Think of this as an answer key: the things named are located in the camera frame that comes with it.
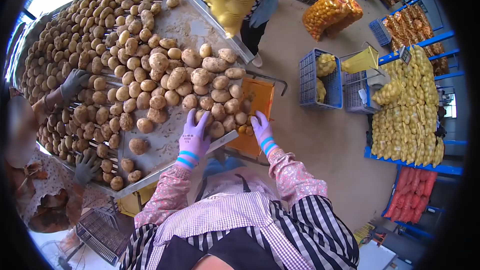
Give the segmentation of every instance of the white shoe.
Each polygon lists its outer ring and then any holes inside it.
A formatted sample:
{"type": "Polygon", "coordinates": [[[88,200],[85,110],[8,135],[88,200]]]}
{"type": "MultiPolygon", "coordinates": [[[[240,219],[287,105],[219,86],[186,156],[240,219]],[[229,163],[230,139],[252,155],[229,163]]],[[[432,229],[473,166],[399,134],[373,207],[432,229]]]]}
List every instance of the white shoe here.
{"type": "Polygon", "coordinates": [[[262,62],[262,58],[260,55],[257,53],[254,57],[254,59],[251,61],[251,63],[256,67],[260,68],[264,63],[262,62]]]}

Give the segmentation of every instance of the bagged potato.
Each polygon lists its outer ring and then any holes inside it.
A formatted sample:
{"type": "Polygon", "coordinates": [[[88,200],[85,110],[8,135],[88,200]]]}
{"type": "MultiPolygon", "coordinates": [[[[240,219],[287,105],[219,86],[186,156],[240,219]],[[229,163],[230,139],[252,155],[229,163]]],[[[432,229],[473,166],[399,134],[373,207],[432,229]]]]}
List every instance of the bagged potato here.
{"type": "Polygon", "coordinates": [[[335,67],[337,66],[335,56],[328,53],[322,53],[321,55],[319,55],[315,64],[317,66],[317,77],[324,77],[329,75],[335,70],[335,67]]]}

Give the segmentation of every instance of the orange mesh bag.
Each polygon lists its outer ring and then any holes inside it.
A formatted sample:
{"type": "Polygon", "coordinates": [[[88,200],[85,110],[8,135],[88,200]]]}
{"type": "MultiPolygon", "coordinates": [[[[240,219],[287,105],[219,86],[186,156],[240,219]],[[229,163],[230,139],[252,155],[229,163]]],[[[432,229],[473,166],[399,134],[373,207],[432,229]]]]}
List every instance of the orange mesh bag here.
{"type": "Polygon", "coordinates": [[[360,20],[363,16],[363,10],[355,0],[344,0],[344,3],[347,7],[348,14],[340,21],[327,27],[325,32],[329,37],[335,38],[339,32],[347,28],[353,22],[360,20]]]}
{"type": "Polygon", "coordinates": [[[324,30],[344,19],[349,8],[344,0],[317,0],[302,16],[302,22],[315,41],[320,39],[324,30]]]}

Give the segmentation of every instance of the work glove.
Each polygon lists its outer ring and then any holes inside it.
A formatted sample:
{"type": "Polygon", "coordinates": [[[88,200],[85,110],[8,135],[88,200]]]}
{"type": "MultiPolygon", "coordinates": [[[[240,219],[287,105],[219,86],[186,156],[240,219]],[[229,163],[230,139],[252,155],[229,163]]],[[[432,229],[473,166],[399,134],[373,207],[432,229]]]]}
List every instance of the work glove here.
{"type": "Polygon", "coordinates": [[[267,117],[261,111],[255,111],[255,115],[256,117],[253,116],[250,119],[251,126],[253,127],[258,145],[268,158],[268,155],[279,146],[273,140],[272,126],[270,126],[267,117]]]}
{"type": "Polygon", "coordinates": [[[195,109],[188,112],[187,122],[183,126],[183,134],[178,140],[180,152],[175,165],[192,170],[198,165],[200,159],[205,156],[210,147],[212,137],[207,135],[204,140],[205,127],[210,111],[206,111],[195,126],[195,109]]]}
{"type": "Polygon", "coordinates": [[[69,101],[70,98],[77,95],[83,87],[82,83],[88,81],[90,73],[82,69],[73,69],[63,84],[60,85],[60,93],[63,101],[69,101]]]}
{"type": "Polygon", "coordinates": [[[75,160],[76,169],[73,182],[85,187],[98,174],[101,164],[102,159],[97,159],[95,151],[90,149],[85,155],[81,153],[80,157],[75,160]]]}

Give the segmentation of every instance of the blue plastic crate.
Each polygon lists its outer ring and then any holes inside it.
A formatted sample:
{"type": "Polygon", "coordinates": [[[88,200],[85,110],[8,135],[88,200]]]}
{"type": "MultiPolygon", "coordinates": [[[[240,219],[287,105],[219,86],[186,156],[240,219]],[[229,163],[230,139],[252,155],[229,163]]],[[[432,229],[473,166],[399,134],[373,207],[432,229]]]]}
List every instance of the blue plastic crate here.
{"type": "Polygon", "coordinates": [[[342,74],[340,60],[335,57],[336,67],[332,73],[320,77],[327,94],[323,103],[317,102],[316,58],[321,54],[331,54],[314,48],[304,56],[298,65],[300,69],[300,106],[317,106],[321,110],[341,109],[343,107],[342,74]]]}
{"type": "Polygon", "coordinates": [[[380,46],[385,46],[392,41],[392,36],[388,32],[387,28],[383,25],[380,18],[371,21],[368,27],[377,39],[378,43],[380,43],[380,46]]]}

